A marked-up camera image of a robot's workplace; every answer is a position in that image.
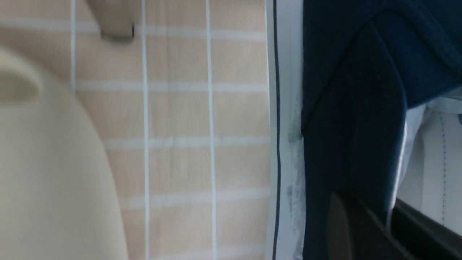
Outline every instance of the blurry object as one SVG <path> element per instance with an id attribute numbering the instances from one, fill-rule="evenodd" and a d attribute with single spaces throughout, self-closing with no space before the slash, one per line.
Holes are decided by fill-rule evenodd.
<path id="1" fill-rule="evenodd" d="M 326 237 L 330 260 L 415 260 L 356 196 L 330 197 Z"/>
<path id="2" fill-rule="evenodd" d="M 86 0 L 98 21 L 101 37 L 129 43 L 134 37 L 134 22 L 126 0 Z"/>
<path id="3" fill-rule="evenodd" d="M 128 259 L 88 115 L 54 75 L 1 48 L 0 165 L 0 259 Z"/>
<path id="4" fill-rule="evenodd" d="M 462 259 L 462 237 L 402 200 L 393 209 L 391 233 L 420 260 Z"/>

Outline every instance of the blue cloth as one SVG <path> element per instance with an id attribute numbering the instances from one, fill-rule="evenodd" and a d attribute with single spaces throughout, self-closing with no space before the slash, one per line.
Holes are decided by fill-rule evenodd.
<path id="1" fill-rule="evenodd" d="M 304 259 L 327 259 L 335 190 L 385 223 L 406 110 L 462 82 L 462 1 L 305 0 Z"/>

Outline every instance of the white surface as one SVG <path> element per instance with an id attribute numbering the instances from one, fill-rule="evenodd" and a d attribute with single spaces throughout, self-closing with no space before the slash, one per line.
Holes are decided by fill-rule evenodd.
<path id="1" fill-rule="evenodd" d="M 266 260 L 272 259 L 277 191 L 277 110 L 273 1 L 267 0 L 272 189 Z M 303 62 L 303 1 L 278 1 L 280 75 L 280 211 L 276 259 L 302 259 L 305 232 L 303 138 L 300 133 Z"/>
<path id="2" fill-rule="evenodd" d="M 462 235 L 461 108 L 459 100 L 438 98 L 416 108 L 417 113 L 408 111 L 418 131 L 408 139 L 413 148 L 406 151 L 409 164 L 398 197 Z"/>

